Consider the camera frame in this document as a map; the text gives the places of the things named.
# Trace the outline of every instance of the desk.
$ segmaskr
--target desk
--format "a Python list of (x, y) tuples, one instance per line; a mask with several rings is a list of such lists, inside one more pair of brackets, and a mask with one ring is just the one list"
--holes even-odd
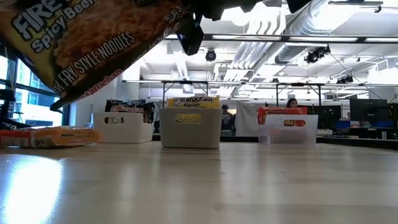
[(394, 128), (350, 128), (350, 136), (358, 136), (359, 138), (370, 139), (394, 139), (393, 134), (396, 133)]
[(396, 223), (397, 160), (327, 144), (1, 149), (1, 222)]

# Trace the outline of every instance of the computer monitor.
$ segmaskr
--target computer monitor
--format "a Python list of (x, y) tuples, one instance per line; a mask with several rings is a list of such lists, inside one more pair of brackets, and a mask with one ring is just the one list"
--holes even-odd
[(341, 118), (341, 106), (314, 106), (313, 113), (318, 115), (319, 129), (336, 129)]
[(352, 121), (389, 121), (388, 109), (387, 100), (349, 100), (349, 110)]

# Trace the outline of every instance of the snack package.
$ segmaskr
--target snack package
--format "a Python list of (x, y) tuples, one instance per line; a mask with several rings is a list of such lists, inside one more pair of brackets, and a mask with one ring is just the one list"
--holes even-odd
[(183, 0), (1, 0), (0, 42), (61, 98), (110, 83), (192, 16)]
[(84, 146), (98, 142), (101, 135), (94, 129), (55, 127), (0, 130), (0, 146), (52, 148)]
[(143, 116), (143, 122), (152, 124), (154, 121), (155, 103), (135, 104), (134, 102), (140, 103), (142, 101), (120, 102), (107, 100), (105, 112), (141, 113)]
[(258, 114), (257, 114), (257, 122), (258, 125), (263, 125), (266, 123), (266, 117), (269, 114), (289, 114), (289, 115), (296, 115), (296, 114), (307, 114), (308, 108), (303, 107), (303, 108), (279, 108), (279, 107), (273, 107), (273, 108), (266, 108), (262, 107), (259, 108)]
[(181, 97), (168, 99), (169, 108), (220, 108), (220, 97)]

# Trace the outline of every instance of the red snack package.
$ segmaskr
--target red snack package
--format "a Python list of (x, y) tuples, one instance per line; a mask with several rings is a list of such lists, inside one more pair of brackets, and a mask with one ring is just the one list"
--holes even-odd
[(288, 115), (303, 115), (307, 114), (308, 108), (259, 108), (257, 114), (257, 122), (259, 125), (263, 125), (266, 123), (266, 116), (269, 114), (288, 114)]

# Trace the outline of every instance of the white plastic bin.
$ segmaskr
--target white plastic bin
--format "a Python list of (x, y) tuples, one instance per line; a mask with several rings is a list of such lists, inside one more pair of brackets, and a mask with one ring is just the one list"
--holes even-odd
[[(289, 126), (291, 121), (299, 121), (303, 126)], [(259, 142), (267, 145), (315, 145), (317, 143), (317, 127), (318, 115), (270, 114), (266, 117), (266, 124), (259, 125)]]
[(152, 140), (154, 124), (144, 123), (141, 113), (94, 113), (94, 129), (102, 143), (143, 143)]
[(218, 149), (223, 110), (218, 108), (161, 108), (163, 147)]

